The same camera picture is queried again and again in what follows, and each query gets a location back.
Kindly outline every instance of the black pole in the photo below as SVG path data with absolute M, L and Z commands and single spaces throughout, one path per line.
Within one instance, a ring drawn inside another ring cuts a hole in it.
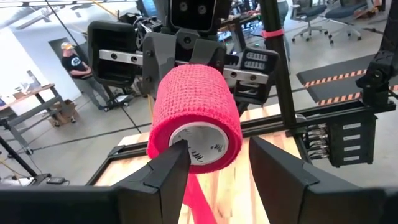
M 15 159 L 19 165 L 21 165 L 32 177 L 36 177 L 36 172 L 18 155 L 18 153 L 13 150 L 13 148 L 0 136 L 0 144 L 4 149 Z
M 280 24 L 277 0 L 259 0 L 263 30 L 270 34 L 283 29 Z M 280 55 L 280 60 L 275 70 L 275 84 L 278 93 L 280 115 L 287 128 L 296 123 L 293 104 L 292 86 L 290 85 L 289 68 L 285 51 L 283 35 L 267 37 L 266 47 L 275 50 Z

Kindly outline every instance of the person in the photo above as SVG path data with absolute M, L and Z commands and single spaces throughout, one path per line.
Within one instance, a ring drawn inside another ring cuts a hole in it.
M 73 44 L 64 42 L 61 45 L 61 49 L 63 50 L 61 59 L 62 66 L 77 84 L 81 86 L 82 91 L 88 95 L 91 102 L 93 102 L 99 110 L 103 110 L 104 106 L 102 106 L 95 97 L 94 90 L 104 99 L 105 103 L 109 101 L 109 98 L 106 96 L 103 87 L 91 74 L 91 68 L 75 54 Z
M 277 0 L 277 2 L 278 2 L 280 24 L 283 28 L 284 24 L 285 24 L 285 19 L 286 19 L 287 13 L 289 12 L 289 5 L 287 4 L 286 0 Z M 260 4 L 257 4 L 256 10 L 248 11 L 248 14 L 250 16 L 255 13 L 260 13 Z M 289 47 L 289 42 L 287 41 L 286 35 L 284 35 L 284 42 L 285 42 L 287 59 L 288 59 L 288 61 L 290 61 L 290 47 Z

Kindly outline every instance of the black mat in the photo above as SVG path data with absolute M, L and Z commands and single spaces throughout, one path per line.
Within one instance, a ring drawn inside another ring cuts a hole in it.
M 320 105 L 337 103 L 360 97 L 361 89 L 355 80 L 366 73 L 374 55 L 336 63 L 325 67 L 300 72 L 297 78 L 305 86 L 315 102 Z M 398 85 L 398 78 L 390 81 L 390 86 Z

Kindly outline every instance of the black t-shirt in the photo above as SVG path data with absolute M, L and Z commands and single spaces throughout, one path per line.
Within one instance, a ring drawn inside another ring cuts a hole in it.
M 62 66 L 68 71 L 76 70 L 84 72 L 86 71 L 86 67 L 83 65 L 83 62 L 79 58 L 79 56 L 73 54 L 70 57 L 63 56 L 61 59 Z M 83 79 L 84 75 L 70 75 L 72 78 Z

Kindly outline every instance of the orange and black hazard stripe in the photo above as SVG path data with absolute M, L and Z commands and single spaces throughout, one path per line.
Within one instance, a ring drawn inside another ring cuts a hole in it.
M 398 91 L 398 85 L 394 85 L 390 87 L 390 90 L 392 91 Z M 329 98 L 327 100 L 321 100 L 318 102 L 318 105 L 323 106 L 323 105 L 329 105 L 332 103 L 339 103 L 339 102 L 344 102 L 348 100 L 356 100 L 361 97 L 361 93 L 353 93 L 345 96 L 336 96 L 333 98 Z
M 363 69 L 363 70 L 358 70 L 358 71 L 355 71 L 355 72 L 348 72 L 348 73 L 344 73 L 344 74 L 340 74 L 340 75 L 335 75 L 335 76 L 332 76 L 332 77 L 322 78 L 322 79 L 319 79 L 319 80 L 312 80 L 310 82 L 307 82 L 304 85 L 304 87 L 308 88 L 308 87 L 311 87 L 311 86 L 314 86 L 314 85 L 319 85 L 319 84 L 322 84 L 322 83 L 327 83 L 327 82 L 342 80 L 344 78 L 349 78 L 349 77 L 355 77 L 355 76 L 358 76 L 358 75 L 363 75 L 365 73 L 366 73 L 366 69 Z

